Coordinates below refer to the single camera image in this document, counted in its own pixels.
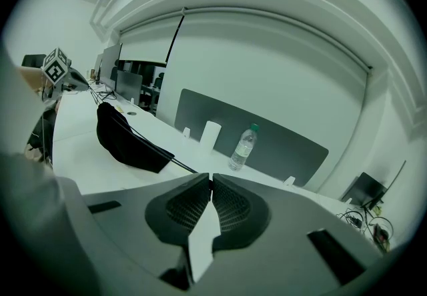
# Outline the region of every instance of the black cloth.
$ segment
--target black cloth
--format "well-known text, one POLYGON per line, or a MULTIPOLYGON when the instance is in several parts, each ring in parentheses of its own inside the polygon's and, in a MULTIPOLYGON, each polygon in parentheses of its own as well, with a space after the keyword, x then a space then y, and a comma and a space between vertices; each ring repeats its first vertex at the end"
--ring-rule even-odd
POLYGON ((174 154, 134 134, 126 118, 109 103, 100 104, 97 115, 99 143, 119 162, 159 173, 174 158, 174 154))

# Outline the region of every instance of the bottle cap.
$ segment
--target bottle cap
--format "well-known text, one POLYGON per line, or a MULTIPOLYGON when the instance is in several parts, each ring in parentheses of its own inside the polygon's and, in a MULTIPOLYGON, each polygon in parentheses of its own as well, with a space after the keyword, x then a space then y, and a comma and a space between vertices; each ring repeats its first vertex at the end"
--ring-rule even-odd
POLYGON ((260 126, 258 124, 252 123, 251 124, 251 130, 258 131, 260 129, 260 126))

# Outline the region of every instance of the wire bundle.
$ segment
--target wire bundle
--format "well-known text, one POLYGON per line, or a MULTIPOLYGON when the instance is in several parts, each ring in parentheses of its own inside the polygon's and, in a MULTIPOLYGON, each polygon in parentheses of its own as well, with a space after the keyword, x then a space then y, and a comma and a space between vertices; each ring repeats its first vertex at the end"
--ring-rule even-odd
POLYGON ((111 92, 107 91, 107 87, 105 87, 105 91, 100 91, 100 92, 95 92, 94 93, 98 94, 101 98, 101 100, 103 101, 104 99, 110 99, 112 101, 117 99, 117 96, 115 96, 114 94, 111 94, 111 92))
POLYGON ((363 208, 361 211, 364 211, 364 216, 363 216, 363 214, 361 214, 361 212, 355 211, 355 210, 351 210, 349 208, 346 209, 345 213, 339 213, 336 216, 340 217, 340 219, 344 218, 349 225, 351 225, 351 226, 357 228, 358 230, 360 230, 360 232, 364 236, 365 236, 366 230, 368 230, 369 233, 371 234, 372 241, 375 244, 377 244, 377 246, 379 246, 379 248, 381 248, 381 250, 383 250, 383 252, 386 253, 388 251, 389 247, 390 247, 390 240, 391 240, 391 238, 393 237, 393 234, 394 234, 394 228, 393 228, 392 223, 387 218, 384 218, 384 217, 373 217, 372 214, 366 208, 363 208), (368 221, 368 213, 369 213, 369 215, 372 218, 370 221, 368 221), (355 214, 359 215, 360 219, 356 218, 354 216, 355 214), (378 238, 375 237, 375 234, 373 234, 373 232, 370 229, 371 226, 375 226, 375 225, 378 225, 378 226, 380 226, 381 229, 383 229, 380 224, 373 223, 373 221, 376 221, 377 219, 382 219, 382 220, 386 221, 390 225, 390 229, 386 229, 386 230, 387 230, 387 233, 391 232, 391 234, 384 241, 379 241, 378 238))

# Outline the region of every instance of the office desk row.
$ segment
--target office desk row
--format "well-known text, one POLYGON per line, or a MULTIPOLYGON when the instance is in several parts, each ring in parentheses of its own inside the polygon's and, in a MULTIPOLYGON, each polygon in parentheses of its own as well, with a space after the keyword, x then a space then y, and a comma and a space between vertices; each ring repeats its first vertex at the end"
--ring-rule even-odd
MULTIPOLYGON (((120 107, 129 124, 152 143, 175 154, 175 158, 198 172, 223 173, 252 180, 273 188, 303 195, 333 214, 352 208, 341 201, 325 197, 293 185, 285 185, 264 173, 244 166, 235 172, 228 167, 228 157, 212 151, 199 154, 199 143, 187 139, 177 129, 155 118, 151 113, 117 96, 106 102, 120 107)), ((59 107, 53 136, 53 170, 57 176, 74 180, 81 194, 117 191, 161 183, 190 174, 169 162, 160 173, 152 173, 116 161, 98 141, 96 134, 97 105, 88 91, 64 94, 59 107)), ((218 216, 209 206, 190 235, 190 258, 197 280, 212 261, 211 240, 220 234, 218 216)))

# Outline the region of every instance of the plastic bottle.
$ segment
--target plastic bottle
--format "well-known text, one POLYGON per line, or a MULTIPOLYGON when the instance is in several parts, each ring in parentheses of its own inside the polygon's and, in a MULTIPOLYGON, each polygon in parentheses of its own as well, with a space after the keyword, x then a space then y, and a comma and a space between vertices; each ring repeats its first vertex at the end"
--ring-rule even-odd
POLYGON ((258 138, 259 128, 258 124, 252 123, 250 129, 246 130, 240 137, 239 144, 228 162, 228 166, 232 170, 239 171, 244 166, 258 138))

